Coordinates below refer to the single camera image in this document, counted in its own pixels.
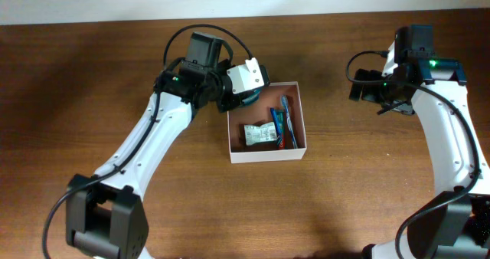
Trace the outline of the blue razor handle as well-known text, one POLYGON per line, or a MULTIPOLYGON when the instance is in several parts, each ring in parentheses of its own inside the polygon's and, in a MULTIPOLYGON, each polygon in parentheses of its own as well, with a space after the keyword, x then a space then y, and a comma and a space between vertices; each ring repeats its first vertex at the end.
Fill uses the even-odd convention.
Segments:
POLYGON ((280 124, 279 120, 276 114, 276 110, 274 108, 270 108, 271 116, 273 118, 273 123, 275 126, 275 131, 276 131, 276 145, 278 149, 283 148, 283 137, 282 137, 282 131, 280 129, 280 124))

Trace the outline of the teal mouthwash bottle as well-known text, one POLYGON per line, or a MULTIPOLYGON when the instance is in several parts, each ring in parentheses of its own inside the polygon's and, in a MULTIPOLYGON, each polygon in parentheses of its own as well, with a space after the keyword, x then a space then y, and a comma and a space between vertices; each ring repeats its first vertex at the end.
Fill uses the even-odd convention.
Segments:
POLYGON ((241 106, 248 107, 249 105, 258 101, 260 92, 261 92, 260 88, 249 91, 247 95, 241 100, 241 106))

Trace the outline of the green white soap packet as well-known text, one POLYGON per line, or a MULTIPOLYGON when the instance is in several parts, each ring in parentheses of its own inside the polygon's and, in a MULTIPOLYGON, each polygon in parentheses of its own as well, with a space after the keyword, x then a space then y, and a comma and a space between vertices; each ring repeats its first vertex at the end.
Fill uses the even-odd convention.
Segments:
POLYGON ((271 143, 277 140, 274 122, 265 123, 261 126, 245 125, 244 132, 247 146, 271 143))

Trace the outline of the blue white capped toothbrush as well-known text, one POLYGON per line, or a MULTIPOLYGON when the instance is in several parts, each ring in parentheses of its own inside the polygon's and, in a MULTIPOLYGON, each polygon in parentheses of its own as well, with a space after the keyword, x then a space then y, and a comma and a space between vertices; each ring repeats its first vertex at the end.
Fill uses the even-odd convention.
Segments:
POLYGON ((289 111, 289 102, 288 102, 288 98, 286 95, 282 95, 280 97, 280 102, 283 106, 283 109, 284 109, 284 112, 286 114, 286 124, 288 126, 288 130, 289 130, 289 133, 290 133, 290 136, 291 136, 291 140, 292 140, 292 146, 294 149, 298 149, 298 143, 296 141, 296 136, 295 136, 295 133, 294 133, 294 129, 293 129, 293 125, 292 125, 292 119, 291 119, 291 114, 290 114, 290 111, 289 111))

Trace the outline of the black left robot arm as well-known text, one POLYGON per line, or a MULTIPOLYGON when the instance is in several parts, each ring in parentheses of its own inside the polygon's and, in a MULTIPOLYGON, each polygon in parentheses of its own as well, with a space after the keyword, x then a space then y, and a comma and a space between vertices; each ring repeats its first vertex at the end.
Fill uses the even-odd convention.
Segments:
POLYGON ((250 54, 234 64, 222 38, 193 32, 184 57, 165 62, 142 117, 123 144, 91 176, 76 174, 61 199, 65 239, 92 258, 148 258, 145 192, 172 143, 198 111, 221 113, 254 103, 270 80, 250 54))

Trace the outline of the pink cardboard box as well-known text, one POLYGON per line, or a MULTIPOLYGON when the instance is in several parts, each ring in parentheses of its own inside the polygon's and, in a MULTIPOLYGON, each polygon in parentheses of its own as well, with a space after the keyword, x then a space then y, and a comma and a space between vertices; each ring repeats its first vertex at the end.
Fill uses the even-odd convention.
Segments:
POLYGON ((302 101, 299 84, 293 82, 271 83, 261 90, 258 100, 247 106, 236 108, 227 113, 228 143, 232 163, 268 162, 299 160, 307 150, 305 123, 302 113, 302 101), (244 127, 260 126, 273 121, 270 110, 281 110, 281 96, 288 98, 292 130, 298 147, 292 145, 290 132, 285 130, 285 148, 279 149, 275 143, 246 145, 244 127))

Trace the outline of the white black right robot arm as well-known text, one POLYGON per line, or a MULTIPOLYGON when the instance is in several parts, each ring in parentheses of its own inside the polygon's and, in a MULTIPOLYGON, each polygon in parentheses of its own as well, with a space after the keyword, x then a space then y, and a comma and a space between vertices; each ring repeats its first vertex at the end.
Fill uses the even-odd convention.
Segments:
POLYGON ((346 77, 350 100, 388 112, 418 116, 433 167, 434 197, 408 217, 395 238, 369 244, 363 258, 487 258, 489 256, 489 162, 469 113, 462 64, 436 55, 433 28, 397 29, 377 55, 384 69, 359 69, 346 77))

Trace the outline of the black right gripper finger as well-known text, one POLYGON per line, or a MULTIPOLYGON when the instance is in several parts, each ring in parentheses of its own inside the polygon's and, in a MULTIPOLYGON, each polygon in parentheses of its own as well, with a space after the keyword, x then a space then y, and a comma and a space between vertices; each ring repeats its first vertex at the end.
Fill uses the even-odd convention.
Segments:
MULTIPOLYGON (((364 80, 375 81, 382 80, 382 73, 377 70, 366 70, 364 74, 364 80)), ((381 86, 380 84, 367 84, 363 86, 361 99, 368 102, 382 102, 381 86)))
MULTIPOLYGON (((369 75, 369 71, 365 69, 358 69, 355 72, 354 79, 355 80, 360 80, 360 81, 365 81, 369 75)), ((359 101, 361 98, 362 90, 363 90, 363 85, 362 84, 357 84, 353 83, 351 85, 351 91, 349 93, 349 99, 353 101, 359 101)))

